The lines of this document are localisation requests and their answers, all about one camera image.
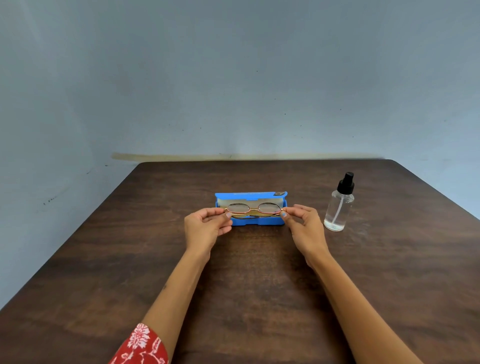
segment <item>yellow stain on wall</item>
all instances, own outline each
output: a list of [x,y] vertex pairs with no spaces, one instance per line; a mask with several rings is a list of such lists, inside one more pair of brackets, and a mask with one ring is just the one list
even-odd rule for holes
[[374,153],[290,153],[290,154],[129,154],[113,153],[113,159],[133,162],[192,162],[207,160],[293,160],[293,159],[383,159]]

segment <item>open case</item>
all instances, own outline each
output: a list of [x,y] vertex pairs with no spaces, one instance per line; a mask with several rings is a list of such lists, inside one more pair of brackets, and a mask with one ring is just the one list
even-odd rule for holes
[[[215,194],[216,207],[226,208],[230,204],[246,204],[250,208],[258,208],[263,203],[273,203],[279,207],[286,207],[287,192],[239,192],[230,194]],[[243,225],[283,225],[280,216],[269,216],[261,218],[232,218],[233,226]]]

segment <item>person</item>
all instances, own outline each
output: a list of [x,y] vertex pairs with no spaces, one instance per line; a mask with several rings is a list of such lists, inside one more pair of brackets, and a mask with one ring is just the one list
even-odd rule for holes
[[[421,364],[368,303],[328,250],[314,208],[284,207],[280,213],[306,263],[317,274],[358,364]],[[293,217],[300,218],[302,223]],[[198,279],[217,236],[232,229],[231,214],[204,208],[185,218],[186,250],[166,285],[110,361],[111,364],[168,363]]]

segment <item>red floral sleeve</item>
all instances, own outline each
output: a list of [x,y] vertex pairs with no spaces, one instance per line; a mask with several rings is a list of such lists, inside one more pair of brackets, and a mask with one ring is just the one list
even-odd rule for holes
[[167,351],[156,333],[138,324],[108,364],[168,364]]

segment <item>forearm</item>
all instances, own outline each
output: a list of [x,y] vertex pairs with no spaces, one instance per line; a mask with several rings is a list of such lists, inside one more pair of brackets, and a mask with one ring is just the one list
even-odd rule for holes
[[173,357],[183,320],[206,262],[204,257],[185,252],[142,320],[162,340],[169,361]]
[[332,257],[313,257],[310,263],[325,288],[357,363],[421,364]]

